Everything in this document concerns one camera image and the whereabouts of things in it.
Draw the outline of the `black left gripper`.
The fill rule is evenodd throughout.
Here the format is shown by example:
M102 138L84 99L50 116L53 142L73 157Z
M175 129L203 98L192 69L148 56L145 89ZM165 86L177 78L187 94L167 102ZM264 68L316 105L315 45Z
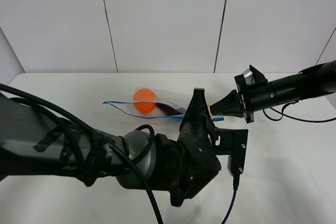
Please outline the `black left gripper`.
M214 124L205 115L185 116L177 139L181 149L171 180L170 202L180 207L185 199L195 197L221 170L212 144Z

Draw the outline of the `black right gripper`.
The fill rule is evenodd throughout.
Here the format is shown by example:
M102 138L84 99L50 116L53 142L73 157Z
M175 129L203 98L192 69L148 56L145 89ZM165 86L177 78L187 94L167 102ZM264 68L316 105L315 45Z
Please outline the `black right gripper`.
M246 123L254 122L253 98L257 97L257 92L262 92L268 82L262 73L252 73L254 83L247 84L243 74L235 77L238 92L232 90L226 97L210 106L210 112L214 116L233 116L245 118ZM187 116L203 115L210 117L210 112L205 99L205 89L195 88L189 106L185 112Z

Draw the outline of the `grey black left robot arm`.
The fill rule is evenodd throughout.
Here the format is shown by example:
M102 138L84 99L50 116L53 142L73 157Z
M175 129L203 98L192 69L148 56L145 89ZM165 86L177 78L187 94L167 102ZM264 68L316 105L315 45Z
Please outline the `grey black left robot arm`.
M64 109L1 85L1 177L57 175L86 186L113 176L126 189L170 193L179 207L221 170L215 125L203 89L195 89L177 140L145 124L125 136L90 127Z

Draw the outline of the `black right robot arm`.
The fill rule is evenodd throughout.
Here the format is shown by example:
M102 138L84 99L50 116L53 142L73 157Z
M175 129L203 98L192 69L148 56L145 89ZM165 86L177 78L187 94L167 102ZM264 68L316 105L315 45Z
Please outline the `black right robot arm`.
M274 106L298 102L335 93L335 61L309 67L274 81L249 66L235 76L236 90L210 106L212 115L254 121L254 113Z

